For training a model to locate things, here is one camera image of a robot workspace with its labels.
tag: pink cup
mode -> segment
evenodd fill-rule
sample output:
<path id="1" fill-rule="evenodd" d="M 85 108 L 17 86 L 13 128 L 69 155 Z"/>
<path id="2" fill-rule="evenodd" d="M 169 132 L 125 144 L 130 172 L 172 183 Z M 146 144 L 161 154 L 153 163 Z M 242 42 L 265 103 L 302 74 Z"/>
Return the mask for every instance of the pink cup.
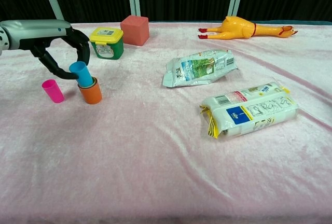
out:
<path id="1" fill-rule="evenodd" d="M 64 101 L 64 96 L 55 80 L 46 80 L 41 86 L 54 103 L 60 103 Z"/>

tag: orange cup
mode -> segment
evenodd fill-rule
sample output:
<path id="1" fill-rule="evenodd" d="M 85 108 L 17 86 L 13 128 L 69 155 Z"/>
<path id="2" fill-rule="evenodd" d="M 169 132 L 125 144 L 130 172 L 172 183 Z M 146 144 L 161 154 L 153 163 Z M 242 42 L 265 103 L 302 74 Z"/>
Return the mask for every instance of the orange cup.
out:
<path id="1" fill-rule="evenodd" d="M 93 77 L 93 84 L 90 87 L 82 88 L 78 85 L 84 100 L 88 104 L 97 104 L 102 100 L 102 92 L 98 84 L 97 78 Z"/>

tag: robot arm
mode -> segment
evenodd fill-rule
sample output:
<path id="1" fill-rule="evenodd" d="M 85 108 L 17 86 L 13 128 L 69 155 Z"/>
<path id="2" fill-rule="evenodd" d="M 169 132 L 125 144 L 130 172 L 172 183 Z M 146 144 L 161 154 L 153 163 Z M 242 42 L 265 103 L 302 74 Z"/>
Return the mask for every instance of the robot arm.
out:
<path id="1" fill-rule="evenodd" d="M 48 70 L 62 79 L 77 75 L 58 67 L 47 52 L 51 42 L 61 38 L 77 50 L 77 60 L 87 65 L 90 58 L 89 38 L 63 20 L 8 20 L 0 22 L 0 55 L 2 50 L 30 50 Z"/>

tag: pink cloth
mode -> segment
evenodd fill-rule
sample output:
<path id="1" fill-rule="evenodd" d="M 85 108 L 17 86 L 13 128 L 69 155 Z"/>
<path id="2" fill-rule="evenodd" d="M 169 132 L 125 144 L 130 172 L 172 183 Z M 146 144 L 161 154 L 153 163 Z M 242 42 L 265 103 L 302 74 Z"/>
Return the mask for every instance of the pink cloth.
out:
<path id="1" fill-rule="evenodd" d="M 73 24 L 87 35 L 98 26 L 119 23 Z M 103 93 L 97 105 L 29 51 L 4 51 L 0 222 L 328 220 L 332 26 L 297 25 L 288 39 L 198 39 L 197 29 L 209 26 L 218 24 L 150 23 L 145 45 L 124 45 L 116 61 L 91 48 L 88 68 Z M 206 86 L 161 85 L 167 61 L 210 49 L 231 49 L 239 70 Z M 59 39 L 49 51 L 65 70 L 76 60 Z M 52 78 L 66 98 L 60 104 L 41 87 Z M 228 141 L 208 136 L 203 99 L 274 80 L 300 105 L 296 119 Z"/>

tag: yellow lid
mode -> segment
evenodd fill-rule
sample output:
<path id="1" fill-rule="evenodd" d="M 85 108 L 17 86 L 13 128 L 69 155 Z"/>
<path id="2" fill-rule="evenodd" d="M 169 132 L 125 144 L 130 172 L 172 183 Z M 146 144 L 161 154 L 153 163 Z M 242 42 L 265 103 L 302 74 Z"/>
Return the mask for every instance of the yellow lid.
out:
<path id="1" fill-rule="evenodd" d="M 97 45 L 115 44 L 123 36 L 123 31 L 116 28 L 97 28 L 90 35 L 90 41 Z"/>

